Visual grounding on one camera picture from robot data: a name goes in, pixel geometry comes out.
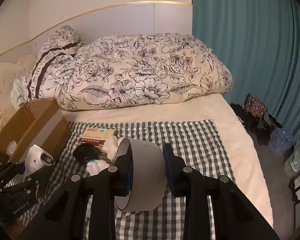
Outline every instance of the cardboard box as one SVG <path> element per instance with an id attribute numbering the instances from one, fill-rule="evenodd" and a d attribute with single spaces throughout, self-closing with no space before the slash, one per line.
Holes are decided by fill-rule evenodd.
<path id="1" fill-rule="evenodd" d="M 78 145 L 82 143 L 91 143 L 93 146 L 102 151 L 103 144 L 109 136 L 115 135 L 115 129 L 108 128 L 91 128 L 88 127 L 81 135 Z"/>
<path id="2" fill-rule="evenodd" d="M 59 159 L 70 137 L 70 129 L 57 101 L 42 98 L 23 104 L 0 132 L 0 162 L 22 162 L 34 144 Z M 12 156 L 6 153 L 10 142 L 17 148 Z"/>

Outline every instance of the teal curtain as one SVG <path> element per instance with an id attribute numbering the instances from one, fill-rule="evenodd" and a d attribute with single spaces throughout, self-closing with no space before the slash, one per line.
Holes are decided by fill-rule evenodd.
<path id="1" fill-rule="evenodd" d="M 248 93 L 300 139 L 300 7 L 295 0 L 192 0 L 193 35 L 230 69 L 228 103 Z"/>

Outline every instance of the floor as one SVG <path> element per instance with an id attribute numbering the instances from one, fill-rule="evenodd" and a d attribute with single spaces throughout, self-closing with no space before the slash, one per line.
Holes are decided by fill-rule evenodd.
<path id="1" fill-rule="evenodd" d="M 257 137 L 254 134 L 248 133 L 254 142 L 268 186 L 274 230 L 281 240 L 289 240 L 294 231 L 294 210 L 292 193 L 288 188 L 289 179 L 283 169 L 287 157 L 273 154 L 268 146 L 258 144 Z"/>

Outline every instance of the white plastic bottle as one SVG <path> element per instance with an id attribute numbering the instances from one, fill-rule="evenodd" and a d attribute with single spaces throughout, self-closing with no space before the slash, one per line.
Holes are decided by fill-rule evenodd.
<path id="1" fill-rule="evenodd" d="M 286 160 L 284 171 L 290 179 L 300 173 L 300 141 L 297 142 L 293 154 Z"/>

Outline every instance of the open cardboard box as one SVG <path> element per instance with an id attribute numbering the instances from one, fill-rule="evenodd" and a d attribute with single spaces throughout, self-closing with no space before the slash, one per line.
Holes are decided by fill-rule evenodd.
<path id="1" fill-rule="evenodd" d="M 53 156 L 57 161 L 70 137 L 70 129 L 57 101 L 42 98 L 24 103 L 0 132 L 0 162 L 22 162 L 34 144 Z M 10 142 L 17 147 L 7 154 Z"/>

